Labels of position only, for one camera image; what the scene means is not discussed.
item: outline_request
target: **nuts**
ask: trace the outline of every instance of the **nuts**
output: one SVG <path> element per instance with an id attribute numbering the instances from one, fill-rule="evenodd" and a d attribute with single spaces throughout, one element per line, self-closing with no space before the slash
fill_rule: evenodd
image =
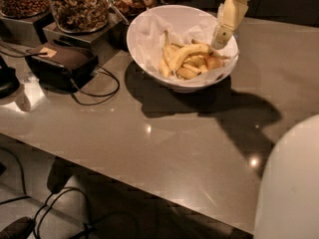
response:
<path id="1" fill-rule="evenodd" d="M 157 0 L 113 0 L 113 2 L 126 17 L 137 16 L 157 4 Z"/>
<path id="2" fill-rule="evenodd" d="M 48 9 L 47 0 L 0 0 L 1 11 L 6 17 L 25 18 Z"/>
<path id="3" fill-rule="evenodd" d="M 50 0 L 59 28 L 67 33 L 88 33 L 104 27 L 109 18 L 107 0 Z"/>

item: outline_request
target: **bowl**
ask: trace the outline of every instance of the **bowl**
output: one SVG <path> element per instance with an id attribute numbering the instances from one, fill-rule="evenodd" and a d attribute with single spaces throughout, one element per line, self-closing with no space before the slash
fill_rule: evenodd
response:
<path id="1" fill-rule="evenodd" d="M 214 85 L 234 70 L 238 60 L 238 47 L 234 37 L 218 50 L 229 56 L 225 66 L 201 74 L 191 80 L 164 77 L 159 72 L 164 30 L 169 39 L 178 43 L 191 43 L 192 39 L 211 44 L 217 19 L 202 10 L 183 5 L 162 5 L 140 14 L 130 25 L 127 45 L 134 61 L 161 85 L 179 93 L 191 93 Z"/>

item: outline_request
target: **tabletop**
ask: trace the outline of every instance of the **tabletop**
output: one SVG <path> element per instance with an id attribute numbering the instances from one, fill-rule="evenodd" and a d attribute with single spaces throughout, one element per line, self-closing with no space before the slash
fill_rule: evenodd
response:
<path id="1" fill-rule="evenodd" d="M 146 75 L 129 53 L 104 64 L 120 91 L 97 106 L 39 86 L 24 59 L 18 93 L 0 101 L 0 132 L 253 233 L 266 160 L 278 139 L 319 114 L 319 29 L 245 18 L 230 77 L 179 94 Z M 116 86 L 98 74 L 84 90 Z"/>

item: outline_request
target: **black cable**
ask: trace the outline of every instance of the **black cable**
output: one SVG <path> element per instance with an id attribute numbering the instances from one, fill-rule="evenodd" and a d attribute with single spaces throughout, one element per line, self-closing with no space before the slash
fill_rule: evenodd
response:
<path id="1" fill-rule="evenodd" d="M 74 86 L 74 87 L 77 89 L 77 91 L 79 91 L 80 93 L 82 93 L 82 94 L 84 94 L 84 95 L 87 95 L 87 96 L 90 96 L 90 97 L 94 97 L 94 98 L 106 98 L 106 99 L 104 99 L 104 100 L 102 100 L 102 101 L 100 101 L 100 102 L 90 103 L 90 104 L 84 104 L 84 103 L 81 103 L 81 102 L 77 99 L 77 97 L 76 97 L 74 94 L 72 94 L 72 98 L 73 98 L 78 104 L 80 104 L 80 105 L 82 105 L 82 106 L 95 106 L 95 105 L 101 104 L 101 103 L 103 103 L 103 102 L 109 100 L 111 97 L 113 97 L 113 96 L 118 92 L 118 90 L 120 89 L 120 85 L 121 85 L 121 84 L 120 84 L 120 81 L 119 81 L 119 79 L 118 79 L 114 74 L 112 74 L 110 71 L 108 71 L 107 69 L 105 69 L 105 68 L 102 67 L 101 65 L 97 65 L 97 67 L 99 67 L 100 69 L 103 70 L 103 72 L 98 71 L 99 73 L 104 74 L 104 75 L 109 76 L 109 77 L 111 77 L 112 79 L 114 79 L 114 80 L 116 81 L 116 83 L 117 83 L 117 86 L 116 86 L 116 88 L 115 88 L 113 91 L 111 91 L 111 92 L 109 92 L 109 93 L 107 93 L 107 94 L 101 94 L 101 95 L 91 94 L 91 93 L 87 93 L 87 92 L 82 91 L 82 90 L 77 86 L 77 84 L 75 83 L 75 81 L 71 78 L 71 82 L 72 82 L 73 86 Z"/>
<path id="2" fill-rule="evenodd" d="M 77 187 L 65 187 L 64 190 L 65 190 L 65 191 L 61 192 L 61 193 L 53 200 L 53 202 L 52 202 L 50 205 L 48 205 L 48 202 L 49 202 L 50 198 L 51 198 L 53 195 L 55 195 L 54 193 L 51 193 L 51 194 L 47 197 L 45 203 L 44 203 L 44 204 L 41 206 L 41 208 L 36 212 L 36 214 L 35 214 L 35 216 L 34 216 L 34 221 L 36 221 L 38 215 L 40 214 L 40 212 L 41 212 L 45 207 L 49 207 L 49 208 L 45 211 L 45 213 L 43 214 L 43 216 L 41 217 L 41 219 L 40 219 L 38 225 L 37 225 L 37 226 L 34 226 L 34 228 L 33 228 L 33 235 L 35 236 L 36 239 L 41 239 L 41 236 L 40 236 L 40 227 L 41 227 L 41 224 L 42 224 L 44 218 L 45 218 L 45 217 L 47 216 L 47 214 L 51 211 L 51 209 L 53 208 L 54 204 L 58 201 L 58 199 L 59 199 L 61 196 L 63 196 L 64 194 L 66 194 L 66 193 L 68 193 L 68 192 L 70 192 L 70 191 L 78 191 L 78 192 L 82 193 L 82 194 L 85 196 L 85 198 L 86 198 L 87 207 L 88 207 L 88 205 L 89 205 L 89 199 L 88 199 L 87 195 L 85 194 L 85 192 L 83 192 L 81 189 L 79 189 L 79 188 L 77 188 Z M 90 214 L 89 208 L 88 208 L 87 211 L 88 211 L 88 220 L 89 220 L 89 223 L 91 223 L 91 214 Z M 88 230 L 88 231 L 87 231 L 87 232 L 84 232 L 83 234 L 93 232 L 92 229 L 87 229 L 87 227 L 88 227 L 88 226 L 87 226 L 87 224 L 86 224 L 85 230 Z"/>
<path id="3" fill-rule="evenodd" d="M 97 231 L 97 229 L 95 227 L 89 228 L 88 224 L 86 224 L 86 223 L 83 223 L 83 225 L 84 225 L 84 228 L 85 228 L 84 231 L 81 231 L 80 233 L 70 237 L 70 239 L 78 239 L 78 238 L 81 238 L 82 236 L 85 236 L 86 239 L 89 239 L 89 235 L 91 233 Z"/>
<path id="4" fill-rule="evenodd" d="M 24 170 L 23 170 L 22 163 L 20 162 L 20 159 L 19 159 L 19 158 L 16 156 L 16 154 L 13 153 L 10 149 L 5 148 L 5 147 L 2 147 L 2 146 L 0 146 L 0 149 L 1 149 L 2 151 L 5 151 L 6 153 L 9 153 L 10 155 L 12 155 L 12 156 L 14 157 L 14 159 L 16 160 L 16 162 L 18 163 L 18 166 L 19 166 L 19 169 L 20 169 L 22 191 L 23 191 L 23 193 L 24 193 L 23 196 L 18 196 L 18 197 L 11 198 L 11 199 L 4 200 L 4 201 L 0 202 L 0 205 L 6 204 L 6 203 L 10 203 L 10 202 L 14 202 L 14 201 L 18 201 L 18 200 L 21 200 L 21 199 L 30 198 L 30 196 L 27 195 L 26 183 L 25 183 L 25 176 L 24 176 Z"/>
<path id="5" fill-rule="evenodd" d="M 11 199 L 2 201 L 2 202 L 0 202 L 0 205 L 11 203 L 11 202 L 15 202 L 15 201 L 18 201 L 18 200 L 28 199 L 28 198 L 31 198 L 31 197 L 28 196 L 28 195 L 18 196 L 18 197 L 15 197 L 15 198 L 11 198 Z"/>
<path id="6" fill-rule="evenodd" d="M 2 50 L 0 50 L 0 53 L 3 54 L 3 55 L 6 55 L 6 56 L 9 56 L 9 57 L 12 57 L 12 58 L 26 58 L 26 57 L 30 57 L 30 56 L 36 56 L 36 55 L 47 55 L 48 53 L 47 52 L 41 52 L 41 53 L 34 53 L 34 54 L 27 54 L 27 53 L 24 53 L 22 51 L 19 51 L 11 46 L 8 46 L 8 45 L 5 45 L 3 44 L 2 42 L 0 42 L 0 47 L 10 51 L 10 52 L 14 52 L 14 53 L 17 53 L 17 54 L 20 54 L 20 55 L 13 55 L 13 54 L 10 54 L 10 53 L 7 53 L 7 52 L 4 52 Z"/>

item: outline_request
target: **napkin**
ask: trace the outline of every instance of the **napkin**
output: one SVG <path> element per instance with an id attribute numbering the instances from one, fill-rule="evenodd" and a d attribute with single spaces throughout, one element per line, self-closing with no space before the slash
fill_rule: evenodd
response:
<path id="1" fill-rule="evenodd" d="M 176 76 L 166 78 L 162 76 L 158 70 L 161 48 L 164 44 L 164 30 L 168 30 L 169 40 L 180 44 L 190 44 L 192 39 L 211 44 L 213 30 L 217 25 L 217 20 L 212 15 L 203 14 L 201 21 L 195 23 L 172 24 L 156 11 L 148 10 L 142 17 L 139 17 L 136 29 L 137 51 L 140 52 L 142 64 L 144 69 L 156 75 L 162 81 L 171 83 L 173 85 L 196 86 L 207 84 L 208 82 L 215 82 L 225 74 L 229 74 L 233 67 L 235 58 L 238 55 L 236 42 L 229 42 L 222 50 L 218 50 L 221 55 L 230 56 L 229 60 L 225 60 L 225 66 L 219 69 L 209 71 L 201 74 L 191 80 L 181 80 Z"/>

